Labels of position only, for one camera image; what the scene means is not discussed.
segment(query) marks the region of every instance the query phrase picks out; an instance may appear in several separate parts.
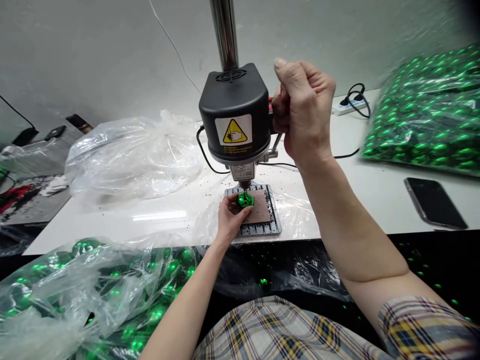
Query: white power strip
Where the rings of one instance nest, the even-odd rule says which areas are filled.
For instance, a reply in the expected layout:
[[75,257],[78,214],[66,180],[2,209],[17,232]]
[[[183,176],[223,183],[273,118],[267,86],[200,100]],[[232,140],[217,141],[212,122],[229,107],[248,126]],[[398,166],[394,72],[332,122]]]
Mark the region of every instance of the white power strip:
[[[357,100],[350,100],[350,102],[357,108],[357,109],[363,109],[363,108],[366,108],[367,105],[365,104],[365,101],[363,100],[360,100],[360,101],[357,101]],[[341,115],[345,115],[345,114],[348,114],[348,113],[351,113],[351,112],[354,112],[355,109],[350,105],[340,105],[340,104],[336,104],[336,105],[333,105],[331,107],[331,113],[333,115],[336,115],[336,116],[341,116]]]

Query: woman's left hand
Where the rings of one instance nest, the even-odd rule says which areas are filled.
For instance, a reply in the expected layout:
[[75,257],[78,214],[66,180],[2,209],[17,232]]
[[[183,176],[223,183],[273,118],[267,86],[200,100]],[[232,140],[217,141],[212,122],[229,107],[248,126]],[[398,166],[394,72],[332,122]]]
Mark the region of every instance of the woman's left hand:
[[238,195],[238,193],[234,193],[225,196],[218,207],[218,233],[214,243],[225,245],[225,248],[235,239],[240,225],[253,209],[253,206],[248,206],[238,214],[233,214],[230,209],[236,207],[235,200]]

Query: ventilation grille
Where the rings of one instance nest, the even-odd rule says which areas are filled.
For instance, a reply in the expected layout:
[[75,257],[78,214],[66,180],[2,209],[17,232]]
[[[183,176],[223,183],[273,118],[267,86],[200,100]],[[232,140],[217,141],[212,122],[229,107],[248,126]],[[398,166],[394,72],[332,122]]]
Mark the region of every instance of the ventilation grille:
[[236,70],[231,70],[231,71],[226,71],[221,73],[215,78],[215,80],[221,83],[223,82],[232,83],[233,81],[240,79],[245,74],[247,74],[246,70],[236,69]]

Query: drill press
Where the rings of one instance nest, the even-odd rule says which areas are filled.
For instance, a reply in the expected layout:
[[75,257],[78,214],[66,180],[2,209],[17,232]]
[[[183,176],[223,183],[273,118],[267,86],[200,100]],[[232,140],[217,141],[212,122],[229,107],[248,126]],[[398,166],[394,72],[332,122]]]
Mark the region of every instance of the drill press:
[[263,226],[248,233],[241,228],[239,235],[278,234],[282,228],[270,185],[258,185],[253,179],[260,162],[278,157],[282,134],[277,135],[269,149],[275,133],[271,98],[253,63],[239,67],[233,0],[210,0],[210,7],[223,71],[208,74],[198,104],[208,150],[238,181],[237,187],[225,190],[226,195],[265,190],[271,223],[268,228]]

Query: white wall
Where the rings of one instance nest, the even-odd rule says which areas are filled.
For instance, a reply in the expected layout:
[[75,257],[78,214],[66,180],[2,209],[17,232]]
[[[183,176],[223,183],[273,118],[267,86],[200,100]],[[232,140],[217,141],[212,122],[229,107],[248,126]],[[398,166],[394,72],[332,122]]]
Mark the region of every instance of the white wall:
[[[208,0],[152,0],[200,89],[220,69]],[[457,0],[236,0],[240,63],[274,92],[276,56],[367,88],[405,59],[474,41]],[[92,125],[160,110],[199,119],[197,90],[148,0],[2,0],[0,94],[46,134],[78,113]],[[0,105],[0,143],[18,132]]]

